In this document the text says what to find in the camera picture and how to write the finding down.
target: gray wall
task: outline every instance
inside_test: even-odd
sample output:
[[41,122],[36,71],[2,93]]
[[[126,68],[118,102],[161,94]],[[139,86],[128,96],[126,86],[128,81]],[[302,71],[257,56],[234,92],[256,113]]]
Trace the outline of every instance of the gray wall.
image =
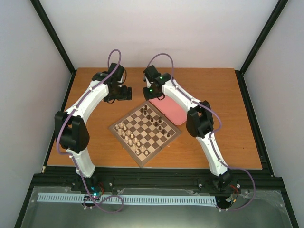
[[13,227],[41,171],[70,78],[29,0],[0,1],[0,226]]
[[289,1],[245,74],[276,176],[304,227],[304,1]]
[[[239,69],[277,0],[41,0],[75,67],[125,67],[160,52],[176,67]],[[169,66],[165,57],[154,61]]]

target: brown table surface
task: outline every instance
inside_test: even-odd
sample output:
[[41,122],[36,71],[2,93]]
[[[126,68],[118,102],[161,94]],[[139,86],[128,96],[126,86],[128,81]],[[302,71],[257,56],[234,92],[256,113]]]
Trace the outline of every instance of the brown table surface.
[[[87,89],[92,76],[105,68],[79,68],[66,104],[69,108]],[[115,101],[108,104],[101,101],[91,114],[87,129],[90,134],[88,151],[95,166],[138,167],[108,127],[145,101],[143,97],[144,68],[127,68],[125,85],[132,87],[131,101]],[[170,73],[169,68],[159,68],[161,73]],[[207,100],[223,122],[223,128],[216,133],[220,151],[230,166],[246,169],[262,169],[257,147],[238,87],[234,69],[230,68],[176,68],[174,78],[197,99]],[[218,125],[214,117],[214,128]],[[204,152],[186,129],[178,126],[181,135],[159,152],[144,167],[153,168],[209,168]],[[53,145],[47,165],[72,166],[68,156],[59,155]]]

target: pink tray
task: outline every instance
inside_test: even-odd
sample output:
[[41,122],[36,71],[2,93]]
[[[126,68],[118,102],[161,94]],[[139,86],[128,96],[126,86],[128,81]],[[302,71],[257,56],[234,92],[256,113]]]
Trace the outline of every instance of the pink tray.
[[170,97],[166,96],[163,100],[157,98],[150,102],[162,112],[174,125],[182,125],[187,120],[187,113]]

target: chessboard border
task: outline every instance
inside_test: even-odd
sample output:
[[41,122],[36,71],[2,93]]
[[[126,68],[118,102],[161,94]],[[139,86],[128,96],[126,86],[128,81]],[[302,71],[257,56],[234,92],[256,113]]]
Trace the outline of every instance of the chessboard border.
[[[170,126],[176,133],[169,139],[167,140],[162,146],[159,146],[153,153],[151,153],[150,157],[148,159],[145,159],[144,161],[141,161],[136,154],[131,150],[131,148],[127,145],[127,148],[124,148],[124,144],[126,142],[122,139],[122,137],[119,137],[117,134],[117,131],[114,129],[116,124],[119,124],[122,120],[128,118],[130,115],[135,113],[136,109],[140,109],[141,107],[148,105],[158,116],[160,116],[162,119],[166,119],[166,124]],[[171,142],[173,142],[178,136],[180,136],[181,131],[162,113],[160,112],[150,101],[145,101],[141,103],[139,106],[133,108],[130,112],[128,112],[126,115],[124,115],[122,118],[117,120],[114,124],[109,126],[110,132],[117,138],[120,144],[122,144],[122,147],[130,154],[130,156],[136,161],[136,163],[139,165],[140,168],[142,168],[146,163],[151,161],[161,150],[165,149],[166,146],[168,146]]]

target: white perforated rail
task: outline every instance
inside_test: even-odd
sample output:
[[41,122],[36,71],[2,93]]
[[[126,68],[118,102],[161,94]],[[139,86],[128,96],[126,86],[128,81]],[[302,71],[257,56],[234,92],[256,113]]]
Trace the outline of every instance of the white perforated rail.
[[[96,202],[100,202],[110,195],[102,195]],[[119,195],[123,198],[125,205],[196,205],[209,206],[216,205],[213,196],[140,196],[140,195]],[[58,203],[83,203],[88,197],[86,194],[67,193],[39,193],[37,202],[58,202]],[[117,197],[111,197],[104,204],[121,204]]]

